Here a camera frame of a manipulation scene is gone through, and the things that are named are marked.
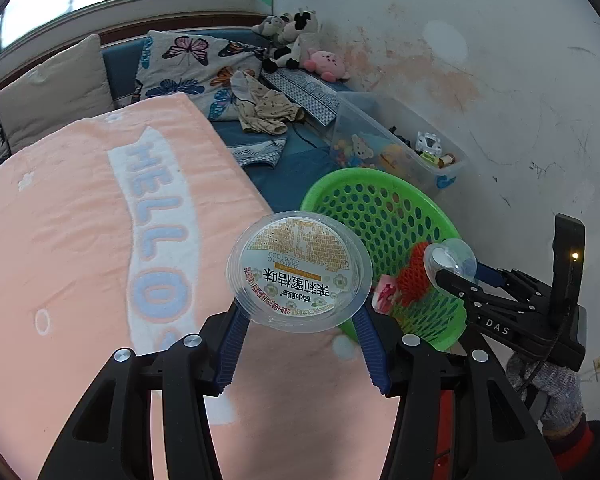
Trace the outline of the grey knit gloved hand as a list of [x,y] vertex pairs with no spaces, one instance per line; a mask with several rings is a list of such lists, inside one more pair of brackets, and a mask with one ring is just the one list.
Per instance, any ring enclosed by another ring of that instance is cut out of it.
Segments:
[[533,374],[536,363],[515,352],[507,361],[505,373],[521,399],[532,386],[547,395],[547,404],[540,416],[545,437],[557,439],[575,430],[583,416],[579,376],[569,368],[544,363]]

